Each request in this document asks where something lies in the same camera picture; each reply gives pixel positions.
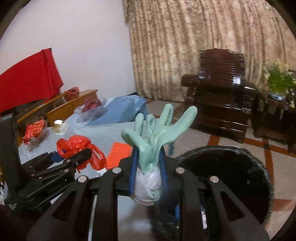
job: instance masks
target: orange mat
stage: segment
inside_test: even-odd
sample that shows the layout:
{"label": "orange mat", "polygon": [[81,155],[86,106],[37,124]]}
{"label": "orange mat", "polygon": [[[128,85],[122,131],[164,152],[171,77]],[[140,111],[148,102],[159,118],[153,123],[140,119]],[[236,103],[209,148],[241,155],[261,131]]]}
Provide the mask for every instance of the orange mat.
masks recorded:
{"label": "orange mat", "polygon": [[107,157],[107,169],[112,169],[119,165],[122,158],[131,156],[132,147],[128,144],[114,142]]}

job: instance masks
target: red cloth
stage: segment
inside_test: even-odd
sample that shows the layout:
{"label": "red cloth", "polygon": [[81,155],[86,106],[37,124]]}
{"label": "red cloth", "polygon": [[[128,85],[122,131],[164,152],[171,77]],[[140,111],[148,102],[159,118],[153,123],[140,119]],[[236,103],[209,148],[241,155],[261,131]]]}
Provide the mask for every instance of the red cloth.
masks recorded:
{"label": "red cloth", "polygon": [[63,82],[51,48],[33,54],[0,75],[0,113],[57,95]]}

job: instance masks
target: metal screw head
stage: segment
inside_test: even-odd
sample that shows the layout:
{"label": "metal screw head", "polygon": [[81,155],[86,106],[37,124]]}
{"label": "metal screw head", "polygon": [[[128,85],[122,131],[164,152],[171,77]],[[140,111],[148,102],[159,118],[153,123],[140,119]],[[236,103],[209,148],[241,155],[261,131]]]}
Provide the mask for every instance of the metal screw head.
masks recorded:
{"label": "metal screw head", "polygon": [[86,180],[87,180],[87,177],[86,176],[80,176],[80,177],[78,177],[78,181],[80,183],[84,183]]}
{"label": "metal screw head", "polygon": [[211,180],[211,182],[213,182],[213,183],[217,183],[217,182],[219,181],[219,178],[216,177],[216,176],[211,176],[211,177],[210,177],[210,180]]}
{"label": "metal screw head", "polygon": [[182,167],[177,167],[176,168],[176,173],[182,174],[184,172],[185,172],[185,169],[184,168],[182,168]]}
{"label": "metal screw head", "polygon": [[118,173],[121,172],[121,168],[120,168],[120,167],[114,167],[114,168],[112,169],[112,172],[115,173],[115,174],[118,174]]}

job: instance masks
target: beige curtain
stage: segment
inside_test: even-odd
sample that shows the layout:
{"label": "beige curtain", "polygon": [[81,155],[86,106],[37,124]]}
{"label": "beige curtain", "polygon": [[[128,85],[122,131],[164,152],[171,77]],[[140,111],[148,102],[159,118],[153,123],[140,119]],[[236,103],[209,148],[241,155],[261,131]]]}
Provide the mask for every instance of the beige curtain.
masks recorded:
{"label": "beige curtain", "polygon": [[183,74],[196,74],[199,51],[243,53],[245,75],[257,87],[262,65],[276,59],[296,69],[296,40],[265,0],[124,0],[137,92],[183,101]]}

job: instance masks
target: dark wooden chair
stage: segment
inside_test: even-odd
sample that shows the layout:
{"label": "dark wooden chair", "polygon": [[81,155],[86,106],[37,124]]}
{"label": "dark wooden chair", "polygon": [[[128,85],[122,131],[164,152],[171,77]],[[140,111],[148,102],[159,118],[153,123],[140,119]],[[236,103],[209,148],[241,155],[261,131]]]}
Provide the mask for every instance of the dark wooden chair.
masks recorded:
{"label": "dark wooden chair", "polygon": [[243,143],[252,100],[256,96],[253,83],[245,81],[244,55],[230,50],[200,51],[200,71],[185,74],[182,86],[189,87],[185,107],[196,106],[192,125],[203,124],[231,131]]}

